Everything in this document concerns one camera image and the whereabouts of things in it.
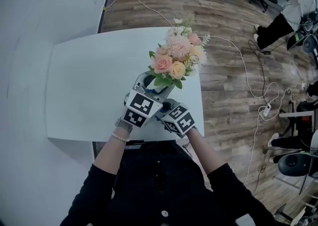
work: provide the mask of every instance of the white shoe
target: white shoe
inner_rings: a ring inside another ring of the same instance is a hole
[[[272,147],[272,141],[276,140],[279,138],[279,134],[278,133],[274,133],[273,136],[270,138],[270,140],[267,143],[267,146],[270,148]]]
[[[259,35],[258,35],[257,33],[254,33],[254,34],[253,34],[253,38],[254,38],[254,40],[255,40],[256,43],[257,43],[258,37],[259,37]]]
[[[260,26],[259,25],[257,25],[257,24],[255,24],[254,25],[254,28],[255,28],[255,30],[258,32],[258,28],[259,28]]]

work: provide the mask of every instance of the white table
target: white table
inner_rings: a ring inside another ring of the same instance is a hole
[[[68,41],[54,47],[47,83],[48,138],[104,142],[121,116],[125,95],[137,76],[148,70],[149,50],[163,44],[168,27],[107,32]],[[185,103],[204,135],[199,75],[187,77],[183,89],[168,98]],[[134,128],[131,140],[179,139],[152,119]]]

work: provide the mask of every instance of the bracelet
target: bracelet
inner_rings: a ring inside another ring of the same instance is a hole
[[[113,136],[115,139],[117,139],[117,140],[119,140],[119,141],[122,141],[122,142],[124,142],[124,143],[129,142],[129,139],[121,138],[121,137],[119,137],[118,135],[116,135],[116,134],[114,134],[114,133],[112,133],[111,136]]]

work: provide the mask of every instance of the black pants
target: black pants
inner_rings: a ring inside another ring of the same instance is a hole
[[[310,97],[312,97],[313,95],[318,96],[318,81],[315,82],[313,85],[308,86],[307,93]]]
[[[311,145],[313,135],[314,134],[312,132],[305,132],[301,137],[294,136],[288,138],[279,138],[272,140],[272,146],[285,149],[301,149],[303,151],[310,151],[309,147]],[[285,155],[287,154],[275,155],[273,162],[278,163],[280,158]]]
[[[258,46],[260,49],[264,49],[279,38],[292,32],[294,32],[293,28],[289,25],[284,15],[280,13],[267,28],[262,26],[258,28]]]

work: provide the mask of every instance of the pink carnation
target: pink carnation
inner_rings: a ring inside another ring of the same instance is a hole
[[[151,67],[155,73],[166,73],[170,70],[172,65],[172,58],[168,55],[155,54]]]
[[[179,34],[169,37],[166,43],[168,46],[168,55],[181,61],[183,61],[184,57],[190,53],[192,47],[189,39]]]
[[[190,33],[188,39],[194,46],[201,44],[201,40],[196,33]]]

